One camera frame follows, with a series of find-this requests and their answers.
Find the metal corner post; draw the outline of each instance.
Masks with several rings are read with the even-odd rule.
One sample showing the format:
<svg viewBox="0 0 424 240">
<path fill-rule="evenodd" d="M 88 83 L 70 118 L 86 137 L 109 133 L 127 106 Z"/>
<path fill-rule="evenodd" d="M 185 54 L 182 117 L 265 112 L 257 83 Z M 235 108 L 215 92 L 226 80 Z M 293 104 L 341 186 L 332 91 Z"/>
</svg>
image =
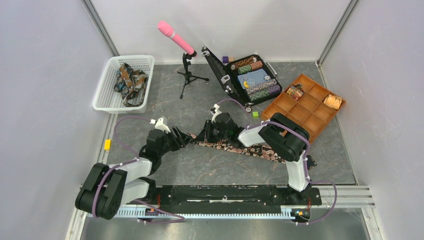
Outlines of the metal corner post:
<svg viewBox="0 0 424 240">
<path fill-rule="evenodd" d="M 339 37 L 340 33 L 342 32 L 343 28 L 346 25 L 346 22 L 349 20 L 349 17 L 351 16 L 352 12 L 354 11 L 355 7 L 357 6 L 357 3 L 359 0 L 350 0 L 349 4 L 347 5 L 346 9 L 343 12 L 343 15 L 341 15 L 340 20 L 337 23 L 337 26 L 335 27 L 333 33 L 331 34 L 330 39 L 328 40 L 327 44 L 324 47 L 324 50 L 322 51 L 321 55 L 319 56 L 318 60 L 316 61 L 316 64 L 318 66 L 321 66 L 323 62 L 326 60 L 330 50 L 333 48 L 334 43 L 336 42 L 337 38 Z"/>
<path fill-rule="evenodd" d="M 114 42 L 112 41 L 112 38 L 109 35 L 108 31 L 106 30 L 106 27 L 103 24 L 103 21 L 99 16 L 99 13 L 94 7 L 93 2 L 91 0 L 82 0 L 82 3 L 87 9 L 88 14 L 90 14 L 90 17 L 93 20 L 95 26 L 97 27 L 98 32 L 100 33 L 101 37 L 103 38 L 104 42 L 109 48 L 110 53 L 112 53 L 114 57 L 119 56 L 120 54 L 118 52 L 118 49 L 115 46 Z"/>
</svg>

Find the gray floor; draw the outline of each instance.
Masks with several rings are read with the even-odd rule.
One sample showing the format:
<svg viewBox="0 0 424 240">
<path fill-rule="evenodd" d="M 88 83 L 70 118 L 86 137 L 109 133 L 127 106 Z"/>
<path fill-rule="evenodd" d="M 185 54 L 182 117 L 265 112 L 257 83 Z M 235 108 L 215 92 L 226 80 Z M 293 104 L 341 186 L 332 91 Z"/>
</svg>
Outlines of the gray floor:
<svg viewBox="0 0 424 240">
<path fill-rule="evenodd" d="M 276 62 L 272 66 L 278 73 L 283 87 L 288 86 L 300 74 L 306 74 L 322 84 L 314 62 Z M 209 82 L 196 80 L 188 85 L 184 98 L 180 99 L 184 84 L 182 65 L 156 65 L 148 97 L 147 111 L 140 116 L 157 119 L 168 117 L 169 126 L 177 126 L 185 133 L 198 134 L 211 119 L 209 110 L 214 103 L 227 98 L 217 78 L 207 64 L 190 66 L 193 75 L 210 78 Z M 253 107 L 262 112 L 272 100 Z M 221 108 L 228 112 L 239 126 L 248 121 L 245 111 L 231 101 L 223 102 Z M 121 140 L 137 151 L 146 143 L 152 125 L 138 119 L 123 121 L 117 130 Z M 310 154 L 318 166 L 309 173 L 313 181 L 331 180 L 337 184 L 353 184 L 355 179 L 350 166 L 341 132 L 335 119 L 330 122 L 311 146 Z M 108 164 L 132 159 L 131 152 L 112 140 Z M 283 163 L 233 152 L 189 145 L 162 158 L 162 166 L 150 176 L 159 185 L 212 185 L 212 184 L 287 184 L 288 174 Z"/>
<path fill-rule="evenodd" d="M 326 209 L 312 209 L 312 219 Z M 327 219 L 309 226 L 274 219 L 187 219 L 184 223 L 138 223 L 134 218 L 85 221 L 82 240 L 369 240 L 361 209 L 335 209 Z"/>
</svg>

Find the pink microphone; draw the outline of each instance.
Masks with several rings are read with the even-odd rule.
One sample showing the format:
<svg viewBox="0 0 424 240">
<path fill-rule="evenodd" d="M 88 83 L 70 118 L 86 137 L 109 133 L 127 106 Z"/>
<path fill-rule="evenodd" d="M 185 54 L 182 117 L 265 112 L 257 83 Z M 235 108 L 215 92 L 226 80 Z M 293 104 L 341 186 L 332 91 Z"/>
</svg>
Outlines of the pink microphone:
<svg viewBox="0 0 424 240">
<path fill-rule="evenodd" d="M 180 46 L 180 48 L 182 48 L 184 51 L 186 51 L 188 53 L 188 55 L 193 55 L 191 57 L 196 57 L 196 52 L 195 50 L 186 42 L 184 41 L 184 39 L 182 39 L 180 37 L 180 35 L 176 34 L 174 29 L 165 21 L 160 21 L 157 24 L 157 29 L 159 29 L 159 31 L 167 36 L 168 38 L 170 38 L 172 41 L 174 41 L 174 43 L 176 43 L 178 46 Z"/>
</svg>

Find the yellow block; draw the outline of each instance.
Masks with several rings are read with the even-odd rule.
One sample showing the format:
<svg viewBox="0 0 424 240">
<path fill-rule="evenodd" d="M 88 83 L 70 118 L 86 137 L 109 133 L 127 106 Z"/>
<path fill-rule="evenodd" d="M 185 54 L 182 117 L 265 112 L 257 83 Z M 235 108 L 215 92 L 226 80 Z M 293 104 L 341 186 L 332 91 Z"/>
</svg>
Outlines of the yellow block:
<svg viewBox="0 0 424 240">
<path fill-rule="evenodd" d="M 112 142 L 112 140 L 110 140 L 110 139 L 106 139 L 106 140 L 104 141 L 104 150 L 109 150 L 109 149 L 111 149 L 111 142 Z"/>
</svg>

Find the white panel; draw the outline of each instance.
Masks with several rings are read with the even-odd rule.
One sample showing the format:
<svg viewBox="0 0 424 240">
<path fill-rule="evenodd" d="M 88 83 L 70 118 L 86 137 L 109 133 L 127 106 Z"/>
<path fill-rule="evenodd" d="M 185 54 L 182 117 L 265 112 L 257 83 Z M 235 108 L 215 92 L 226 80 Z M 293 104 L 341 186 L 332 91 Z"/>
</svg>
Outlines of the white panel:
<svg viewBox="0 0 424 240">
<path fill-rule="evenodd" d="M 388 239 L 422 239 L 424 1 L 360 1 L 323 64 Z"/>
<path fill-rule="evenodd" d="M 183 50 L 163 36 L 168 22 L 199 53 L 258 53 L 267 61 L 316 60 L 349 0 L 93 0 L 121 55 L 181 62 Z"/>
<path fill-rule="evenodd" d="M 108 115 L 111 57 L 79 0 L 0 3 L 0 239 L 64 239 Z"/>
</svg>

